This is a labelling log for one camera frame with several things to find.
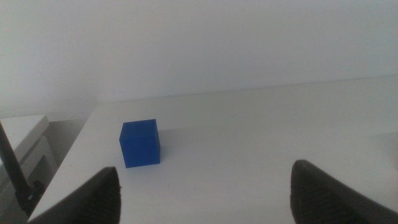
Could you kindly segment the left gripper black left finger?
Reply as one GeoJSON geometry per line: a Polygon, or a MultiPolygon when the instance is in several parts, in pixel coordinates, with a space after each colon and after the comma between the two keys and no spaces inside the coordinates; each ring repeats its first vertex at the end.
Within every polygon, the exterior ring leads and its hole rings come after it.
{"type": "Polygon", "coordinates": [[[30,221],[33,224],[118,224],[121,187],[115,167],[105,167],[56,205],[30,221]]]}

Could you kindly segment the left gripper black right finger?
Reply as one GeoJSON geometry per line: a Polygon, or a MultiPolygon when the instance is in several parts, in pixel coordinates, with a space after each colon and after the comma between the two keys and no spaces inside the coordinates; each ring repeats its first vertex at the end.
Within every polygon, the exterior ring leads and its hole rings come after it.
{"type": "Polygon", "coordinates": [[[292,166],[290,209],[295,223],[397,223],[397,212],[306,160],[297,160],[292,166]]]}

